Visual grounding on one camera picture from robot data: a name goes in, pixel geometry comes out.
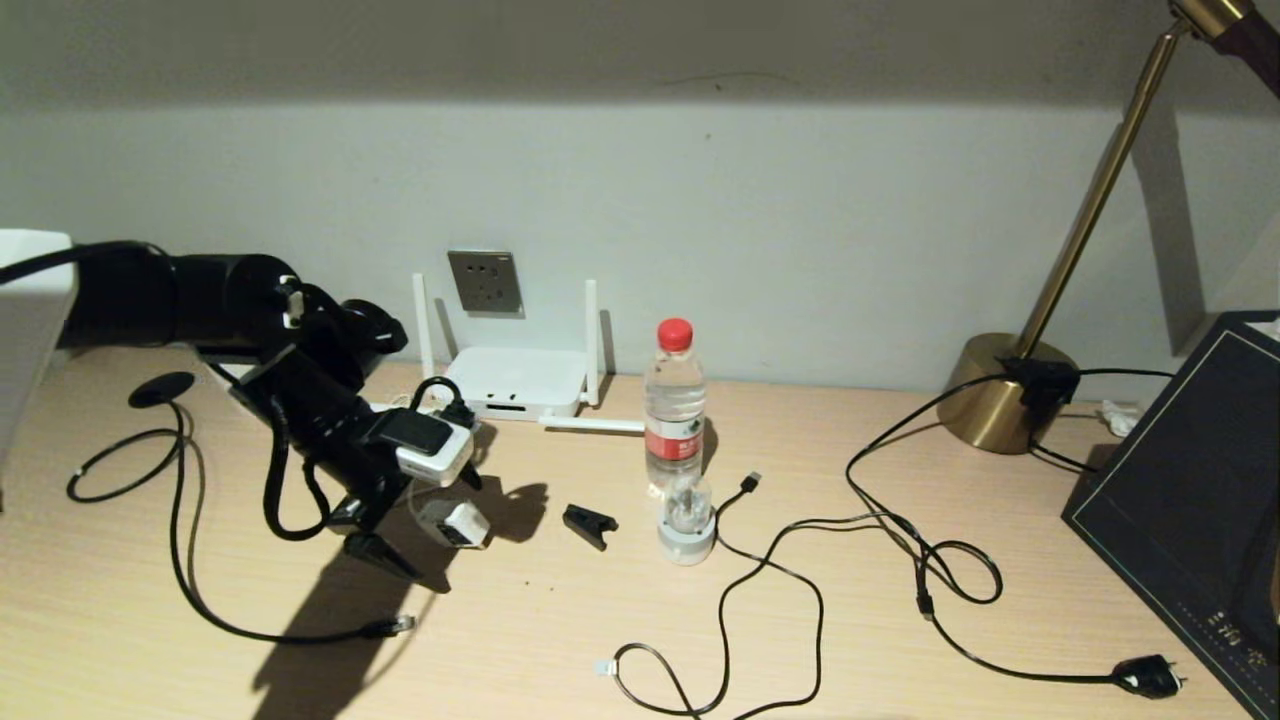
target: white device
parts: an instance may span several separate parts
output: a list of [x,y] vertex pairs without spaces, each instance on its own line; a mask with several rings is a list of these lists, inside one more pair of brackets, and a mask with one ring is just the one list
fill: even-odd
[[422,532],[444,547],[484,547],[489,539],[489,520],[471,501],[435,497],[411,510]]
[[[0,229],[0,266],[70,246],[72,238],[63,233]],[[70,264],[0,286],[0,307],[4,307],[0,314],[0,337],[4,338],[0,342],[0,378],[4,378],[0,469],[4,469],[22,413],[44,377],[74,301],[76,269]]]
[[[477,418],[538,421],[549,427],[643,433],[639,420],[575,418],[581,404],[600,404],[600,318],[595,281],[584,286],[585,351],[467,347],[445,375]],[[428,377],[431,346],[422,277],[413,275],[422,372]]]
[[448,420],[435,419],[449,425],[449,429],[453,430],[449,433],[449,439],[444,441],[444,446],[434,455],[428,455],[421,450],[402,445],[396,448],[396,462],[406,475],[417,478],[429,487],[447,488],[458,479],[462,466],[471,460],[475,439],[471,437],[470,429]]

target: brass lamp base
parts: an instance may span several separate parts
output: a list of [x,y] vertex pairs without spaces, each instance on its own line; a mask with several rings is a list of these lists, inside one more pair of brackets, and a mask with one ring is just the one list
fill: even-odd
[[[1009,333],[987,333],[969,338],[947,387],[996,375],[1005,372],[998,357],[1016,355],[1014,346],[1018,336]],[[1075,363],[1061,350],[1041,342],[1030,355],[1036,360]],[[951,430],[951,434],[969,445],[1000,452],[1020,455],[1030,450],[1033,441],[1038,442],[1053,423],[1057,409],[1051,409],[1046,416],[1044,409],[1036,414],[1021,402],[1023,386],[1014,380],[989,380],[959,392],[938,404],[938,420]]]

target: red bottle cap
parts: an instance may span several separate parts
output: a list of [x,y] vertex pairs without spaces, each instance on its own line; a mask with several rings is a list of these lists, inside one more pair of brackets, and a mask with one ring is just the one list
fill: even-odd
[[658,347],[684,352],[694,343],[694,325],[684,318],[667,318],[658,325]]

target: robotic arm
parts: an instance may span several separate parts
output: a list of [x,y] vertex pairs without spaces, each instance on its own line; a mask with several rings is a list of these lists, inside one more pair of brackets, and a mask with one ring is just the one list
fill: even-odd
[[[264,491],[271,530],[301,541],[329,528],[347,536],[346,552],[420,579],[378,534],[379,524],[413,478],[434,487],[458,478],[479,487],[480,478],[470,462],[475,418],[457,392],[439,415],[416,410],[425,386],[413,409],[375,413],[360,397],[381,360],[407,343],[399,322],[372,302],[335,302],[268,255],[169,256],[137,242],[78,246],[15,263],[4,268],[4,283],[68,261],[76,263],[79,287],[58,347],[186,342],[215,369],[251,365],[228,379],[232,396],[273,430]],[[434,383],[452,386],[443,378]],[[323,518],[303,530],[285,529],[278,518],[289,445],[305,457],[308,484],[315,486],[319,466],[347,491],[333,511],[314,491]],[[488,521],[470,503],[452,510],[420,516],[419,524],[442,544],[481,546]]]

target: white router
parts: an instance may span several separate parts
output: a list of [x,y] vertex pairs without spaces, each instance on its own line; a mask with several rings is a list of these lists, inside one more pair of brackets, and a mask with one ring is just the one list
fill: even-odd
[[[600,318],[595,281],[586,281],[586,348],[522,350],[467,347],[445,373],[462,391],[462,400],[477,418],[536,421],[552,428],[643,433],[639,420],[577,418],[581,404],[600,404]],[[417,315],[422,377],[434,374],[431,334],[428,323],[426,287],[413,274],[413,306]]]

